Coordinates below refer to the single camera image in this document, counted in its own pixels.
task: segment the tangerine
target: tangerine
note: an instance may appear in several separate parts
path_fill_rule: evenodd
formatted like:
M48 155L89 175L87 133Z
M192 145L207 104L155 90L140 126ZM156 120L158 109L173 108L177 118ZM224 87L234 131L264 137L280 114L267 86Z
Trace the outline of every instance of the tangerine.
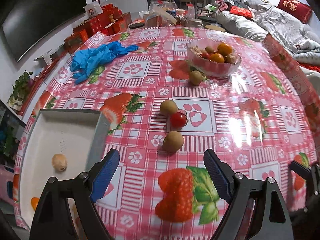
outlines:
M228 54L232 53L232 47L229 44L220 43L218 46L218 53L226 57Z
M217 63L224 63L224 57L219 53L211 54L209 60L215 61Z

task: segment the red pillow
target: red pillow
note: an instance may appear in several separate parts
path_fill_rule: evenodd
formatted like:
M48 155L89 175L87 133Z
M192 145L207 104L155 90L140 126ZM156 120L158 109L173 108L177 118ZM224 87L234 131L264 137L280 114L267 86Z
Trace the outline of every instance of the red pillow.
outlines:
M251 11L249 11L246 8L240 8L240 7L237 7L237 6L232 6L231 10L230 10L230 13L235 14L235 15L239 15L239 16L243 16L243 17L245 17L247 19L252 19L253 18Z
M312 15L310 6L297 0L280 0L278 8L307 23Z

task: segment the blue glove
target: blue glove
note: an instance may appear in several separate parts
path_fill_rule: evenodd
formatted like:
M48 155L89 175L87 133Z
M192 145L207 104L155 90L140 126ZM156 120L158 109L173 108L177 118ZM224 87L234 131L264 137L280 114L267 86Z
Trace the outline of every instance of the blue glove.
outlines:
M70 70L73 74L75 84L79 84L88 79L90 74L99 66L112 62L115 57L127 55L129 51L138 49L137 45L122 47L118 41L113 41L107 45L101 45L96 49L84 49L75 53L72 59Z

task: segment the potted plant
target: potted plant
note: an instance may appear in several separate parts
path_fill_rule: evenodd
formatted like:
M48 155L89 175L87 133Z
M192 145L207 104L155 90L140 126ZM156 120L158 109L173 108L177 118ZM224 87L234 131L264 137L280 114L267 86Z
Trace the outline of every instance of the potted plant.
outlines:
M34 83L34 80L30 78L32 74L33 72L25 71L12 86L13 92L8 100L8 104L12 109L20 111Z

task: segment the pink plastic object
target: pink plastic object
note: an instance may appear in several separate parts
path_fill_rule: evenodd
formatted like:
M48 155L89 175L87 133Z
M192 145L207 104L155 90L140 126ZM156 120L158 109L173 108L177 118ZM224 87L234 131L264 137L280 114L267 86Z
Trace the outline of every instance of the pink plastic object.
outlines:
M187 44L187 56L191 63L199 69L201 72L207 76L212 77L227 77L236 72L239 65L241 64L241 57L236 51L233 51L232 54L237 57L235 64L230 63L216 63L211 60L204 59L197 56L194 52L191 51L191 47L198 46L199 49L205 49L207 46L212 47L215 51L218 50L218 46L223 41L216 41L209 38L202 38L199 40L191 41Z
M8 184L11 184L9 190L12 190L13 169L4 165L0 165L0 199L3 199L7 203L13 205L13 200L8 196Z

